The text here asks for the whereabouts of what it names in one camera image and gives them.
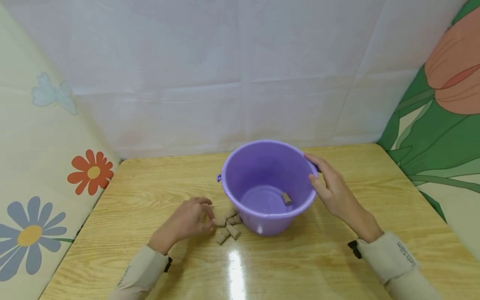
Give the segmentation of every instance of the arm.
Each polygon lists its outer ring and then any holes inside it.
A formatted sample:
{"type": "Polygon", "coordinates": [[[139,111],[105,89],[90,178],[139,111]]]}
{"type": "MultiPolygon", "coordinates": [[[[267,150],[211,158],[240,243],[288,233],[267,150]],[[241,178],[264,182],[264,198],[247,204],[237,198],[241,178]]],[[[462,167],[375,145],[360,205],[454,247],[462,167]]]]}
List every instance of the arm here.
{"type": "Polygon", "coordinates": [[[144,300],[164,272],[168,264],[167,253],[173,245],[213,227],[211,204],[209,199],[200,197],[183,201],[130,261],[108,300],[144,300]],[[203,212],[210,219],[207,223],[200,222],[203,212]]]}
{"type": "Polygon", "coordinates": [[[442,297],[420,273],[408,248],[393,234],[384,233],[375,217],[357,201],[342,175],[325,160],[305,155],[322,171],[326,186],[310,175],[327,210],[343,220],[359,237],[358,250],[395,300],[438,300],[442,297]]]}

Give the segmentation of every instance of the pink tulip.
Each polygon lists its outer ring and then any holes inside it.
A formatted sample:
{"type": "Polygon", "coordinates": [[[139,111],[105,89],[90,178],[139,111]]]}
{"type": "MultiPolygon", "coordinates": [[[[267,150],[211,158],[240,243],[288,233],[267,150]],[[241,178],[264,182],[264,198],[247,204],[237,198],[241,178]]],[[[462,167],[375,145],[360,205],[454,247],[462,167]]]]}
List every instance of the pink tulip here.
{"type": "Polygon", "coordinates": [[[425,63],[428,84],[444,109],[480,113],[480,8],[445,32],[425,63]]]}

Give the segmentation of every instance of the white backdrop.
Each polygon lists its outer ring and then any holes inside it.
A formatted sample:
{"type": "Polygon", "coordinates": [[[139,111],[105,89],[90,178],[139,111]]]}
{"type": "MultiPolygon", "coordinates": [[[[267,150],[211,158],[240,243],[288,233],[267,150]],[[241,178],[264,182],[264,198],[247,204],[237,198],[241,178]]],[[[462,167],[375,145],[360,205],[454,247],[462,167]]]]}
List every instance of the white backdrop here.
{"type": "Polygon", "coordinates": [[[376,141],[464,0],[2,0],[122,157],[376,141]]]}

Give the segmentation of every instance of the purple bucket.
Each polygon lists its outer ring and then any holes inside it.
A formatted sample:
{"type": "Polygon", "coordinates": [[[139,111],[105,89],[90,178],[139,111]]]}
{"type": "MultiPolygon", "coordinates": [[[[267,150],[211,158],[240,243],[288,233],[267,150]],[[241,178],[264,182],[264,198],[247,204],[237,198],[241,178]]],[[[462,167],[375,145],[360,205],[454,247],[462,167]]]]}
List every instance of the purple bucket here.
{"type": "Polygon", "coordinates": [[[283,142],[259,140],[233,151],[217,181],[222,181],[243,224],[256,234],[272,236],[312,204],[316,193],[309,174],[318,176],[302,151],[283,142]],[[283,192],[292,205],[284,204],[283,192]]]}

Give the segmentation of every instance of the light blue butterfly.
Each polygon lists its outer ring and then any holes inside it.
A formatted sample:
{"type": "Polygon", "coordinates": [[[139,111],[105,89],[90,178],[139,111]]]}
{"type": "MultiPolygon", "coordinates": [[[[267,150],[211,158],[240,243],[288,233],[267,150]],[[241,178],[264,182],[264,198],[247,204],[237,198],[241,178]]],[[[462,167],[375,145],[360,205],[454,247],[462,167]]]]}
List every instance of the light blue butterfly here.
{"type": "Polygon", "coordinates": [[[57,101],[65,110],[67,110],[67,112],[74,116],[78,114],[77,105],[72,98],[72,90],[66,81],[62,81],[57,90],[52,87],[48,74],[41,73],[37,79],[38,86],[32,88],[34,105],[42,107],[57,101]]]}

